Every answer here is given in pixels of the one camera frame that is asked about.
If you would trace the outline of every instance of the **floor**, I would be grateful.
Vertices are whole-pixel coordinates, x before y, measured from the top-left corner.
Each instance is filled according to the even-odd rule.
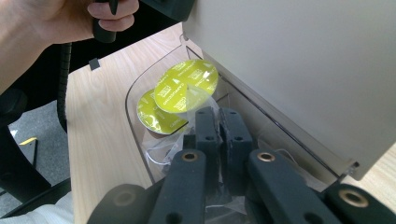
[[[59,124],[56,102],[26,112],[9,125],[17,143],[31,137],[38,140],[36,169],[51,185],[70,177],[67,135]],[[0,217],[21,203],[8,193],[0,196]]]

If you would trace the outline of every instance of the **yellow-green disc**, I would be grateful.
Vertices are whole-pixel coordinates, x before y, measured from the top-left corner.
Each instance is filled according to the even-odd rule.
[[[216,67],[205,60],[188,60],[168,69],[154,89],[157,106],[169,113],[184,113],[188,85],[213,94],[219,81]]]
[[[186,120],[161,110],[154,101],[154,90],[146,92],[137,103],[137,116],[149,130],[170,134],[179,129]]]

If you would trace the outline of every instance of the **wooden table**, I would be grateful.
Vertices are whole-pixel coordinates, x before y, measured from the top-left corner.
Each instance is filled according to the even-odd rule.
[[[117,185],[151,185],[129,127],[125,97],[140,74],[179,46],[180,35],[177,24],[100,59],[98,69],[91,71],[87,65],[70,74],[66,115],[75,223],[86,223],[94,207]],[[380,186],[362,186],[393,210],[395,156],[394,147],[364,179]]]

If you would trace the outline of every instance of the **black cable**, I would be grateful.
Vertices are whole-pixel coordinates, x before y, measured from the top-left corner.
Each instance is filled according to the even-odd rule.
[[[69,76],[70,59],[72,55],[72,43],[62,44],[61,51],[61,71],[59,76],[59,90],[58,90],[58,100],[56,104],[56,109],[58,113],[58,120],[64,131],[67,133],[67,121],[66,121],[66,89],[67,89],[67,79]]]

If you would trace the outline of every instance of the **hand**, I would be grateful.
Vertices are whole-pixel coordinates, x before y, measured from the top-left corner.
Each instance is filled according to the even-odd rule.
[[[137,0],[119,0],[117,14],[112,15],[108,3],[90,0],[8,1],[48,45],[92,38],[92,17],[106,30],[123,31],[133,25],[139,7]]]

